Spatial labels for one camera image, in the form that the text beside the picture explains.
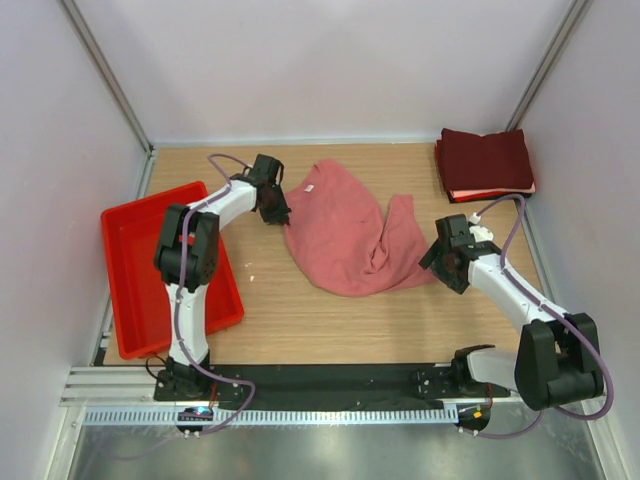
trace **red plastic container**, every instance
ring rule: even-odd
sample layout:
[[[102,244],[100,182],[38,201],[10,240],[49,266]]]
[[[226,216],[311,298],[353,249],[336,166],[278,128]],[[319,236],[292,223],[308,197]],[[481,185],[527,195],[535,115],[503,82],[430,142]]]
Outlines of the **red plastic container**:
[[[167,207],[206,196],[204,183],[195,182],[102,213],[111,302],[122,358],[148,356],[171,345],[169,298],[153,257]],[[222,239],[218,269],[207,289],[205,316],[207,334],[236,325],[244,317]]]

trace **gray wall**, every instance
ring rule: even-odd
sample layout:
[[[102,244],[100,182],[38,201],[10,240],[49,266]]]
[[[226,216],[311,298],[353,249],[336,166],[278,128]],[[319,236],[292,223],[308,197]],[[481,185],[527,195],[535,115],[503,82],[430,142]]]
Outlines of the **gray wall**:
[[[524,122],[536,237],[558,300],[598,322],[610,424],[638,478],[640,3],[594,2]]]
[[[503,128],[569,0],[79,0],[154,142]]]
[[[106,299],[99,216],[143,154],[57,2],[0,19],[0,478],[40,480]]]

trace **pink cloth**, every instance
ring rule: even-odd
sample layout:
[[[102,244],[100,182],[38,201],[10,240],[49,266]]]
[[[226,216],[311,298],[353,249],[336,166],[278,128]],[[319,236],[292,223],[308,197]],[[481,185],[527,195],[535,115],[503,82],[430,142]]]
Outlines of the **pink cloth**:
[[[385,222],[366,187],[336,161],[323,160],[285,196],[292,210],[287,247],[314,285],[355,297],[435,280],[418,265],[427,242],[411,195],[391,198]]]

